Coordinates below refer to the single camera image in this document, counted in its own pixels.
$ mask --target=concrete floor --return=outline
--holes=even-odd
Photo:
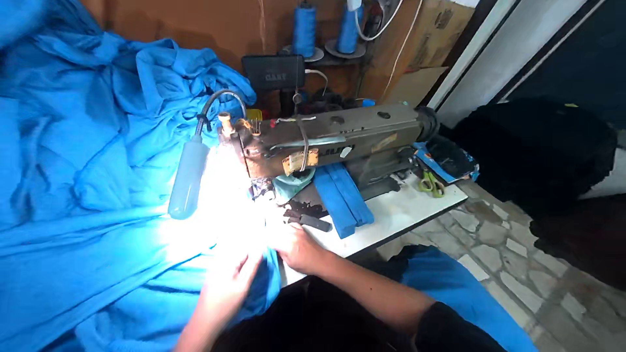
[[[541,352],[626,351],[626,293],[534,247],[531,219],[473,182],[468,201],[379,247],[436,246],[479,280]]]

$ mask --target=shirt sleeve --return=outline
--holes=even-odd
[[[436,302],[422,316],[415,346],[420,352],[506,352],[488,333],[441,302]]]

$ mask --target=hand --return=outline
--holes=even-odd
[[[217,325],[225,326],[244,303],[263,254],[223,252],[207,270],[197,311],[210,314]]]
[[[333,253],[322,248],[299,224],[291,223],[270,235],[269,246],[292,269],[318,275]]]

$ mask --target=green-handled scissors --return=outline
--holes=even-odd
[[[416,157],[419,167],[422,169],[422,177],[418,183],[418,189],[422,192],[432,192],[434,198],[442,198],[446,195],[445,186],[437,180],[426,164]]]

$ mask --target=sewing machine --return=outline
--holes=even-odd
[[[386,193],[391,189],[381,186],[381,181],[411,166],[410,144],[420,138],[429,117],[398,104],[302,115],[298,119],[231,126],[224,116],[222,144],[234,149],[241,171],[252,180],[255,198],[271,193],[271,181],[278,175],[336,162],[345,163],[365,198]]]

